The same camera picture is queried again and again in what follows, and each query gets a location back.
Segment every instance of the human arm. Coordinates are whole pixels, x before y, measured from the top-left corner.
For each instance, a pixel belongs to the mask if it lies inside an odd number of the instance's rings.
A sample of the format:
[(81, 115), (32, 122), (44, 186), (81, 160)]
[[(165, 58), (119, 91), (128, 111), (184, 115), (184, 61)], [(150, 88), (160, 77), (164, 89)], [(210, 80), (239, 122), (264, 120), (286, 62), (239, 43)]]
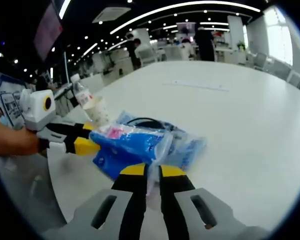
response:
[(11, 129), (0, 123), (0, 156), (27, 156), (39, 152), (39, 139), (25, 127)]

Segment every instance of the blue plastic bag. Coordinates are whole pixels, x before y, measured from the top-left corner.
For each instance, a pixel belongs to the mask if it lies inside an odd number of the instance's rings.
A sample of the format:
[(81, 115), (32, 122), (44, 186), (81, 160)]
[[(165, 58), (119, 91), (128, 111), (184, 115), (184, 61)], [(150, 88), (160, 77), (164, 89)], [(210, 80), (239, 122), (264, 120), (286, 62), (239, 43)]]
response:
[(112, 123), (90, 133), (90, 139), (101, 146), (93, 162), (112, 179), (125, 167), (164, 159), (173, 136), (168, 131), (142, 129)]
[[(138, 119), (137, 116), (133, 116), (123, 111), (116, 122), (118, 124), (124, 124), (128, 126), (140, 125), (140, 123), (149, 121), (150, 118)], [(205, 137), (198, 137), (187, 133), (186, 131), (172, 125), (169, 122), (156, 120), (161, 124), (161, 129), (156, 129), (158, 132), (169, 131), (173, 135), (173, 140), (170, 145), (167, 156), (162, 159), (160, 164), (176, 166), (186, 171), (196, 156), (205, 148), (207, 139)], [(144, 127), (147, 130), (153, 130), (149, 127)]]

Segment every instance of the white countertop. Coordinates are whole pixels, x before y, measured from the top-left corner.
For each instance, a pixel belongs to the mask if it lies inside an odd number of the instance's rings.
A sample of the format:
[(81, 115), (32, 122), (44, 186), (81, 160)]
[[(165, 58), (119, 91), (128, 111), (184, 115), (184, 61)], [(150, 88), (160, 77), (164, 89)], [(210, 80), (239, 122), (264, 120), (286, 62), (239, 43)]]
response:
[(217, 46), (214, 50), (217, 52), (230, 52), (230, 53), (234, 52), (233, 49), (227, 47), (221, 47), (221, 46)]
[[(272, 230), (300, 194), (300, 90), (243, 66), (205, 61), (153, 63), (97, 93), (110, 117), (123, 110), (171, 122), (207, 146), (187, 175), (227, 203), (247, 226)], [(85, 122), (78, 106), (70, 118)], [(69, 222), (75, 209), (112, 181), (94, 156), (48, 152), (51, 181)]]

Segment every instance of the office desk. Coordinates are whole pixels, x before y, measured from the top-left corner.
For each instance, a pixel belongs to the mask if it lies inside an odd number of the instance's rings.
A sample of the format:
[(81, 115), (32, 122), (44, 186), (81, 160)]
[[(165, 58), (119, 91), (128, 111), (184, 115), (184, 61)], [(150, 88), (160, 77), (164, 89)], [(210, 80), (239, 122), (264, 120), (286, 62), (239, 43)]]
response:
[[(300, 90), (247, 67), (205, 61), (157, 62), (106, 86), (110, 117), (122, 110), (171, 122), (207, 146), (188, 176), (233, 209), (248, 226), (273, 230), (300, 194)], [(70, 118), (86, 121), (76, 107)], [(94, 156), (48, 152), (51, 182), (67, 221), (112, 181)]]
[(71, 90), (73, 84), (72, 83), (67, 83), (62, 85), (58, 91), (56, 91), (56, 93), (53, 95), (54, 96), (54, 100), (57, 101), (59, 100), (63, 95), (65, 95), (68, 91)]

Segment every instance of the black cable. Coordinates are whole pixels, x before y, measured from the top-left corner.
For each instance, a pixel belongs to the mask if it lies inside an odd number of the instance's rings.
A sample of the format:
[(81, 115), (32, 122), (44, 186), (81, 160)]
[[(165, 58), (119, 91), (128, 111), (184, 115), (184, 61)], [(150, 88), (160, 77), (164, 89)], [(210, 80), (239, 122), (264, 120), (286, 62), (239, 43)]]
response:
[(160, 121), (155, 120), (153, 118), (149, 118), (149, 117), (137, 117), (137, 118), (134, 118), (134, 119), (128, 121), (126, 123), (126, 125), (128, 125), (128, 124), (130, 124), (132, 122), (138, 121), (138, 120), (149, 120), (149, 121), (139, 122), (139, 123), (137, 123), (137, 124), (134, 125), (136, 127), (144, 127), (144, 128), (151, 128), (151, 129), (165, 129), (164, 125)]

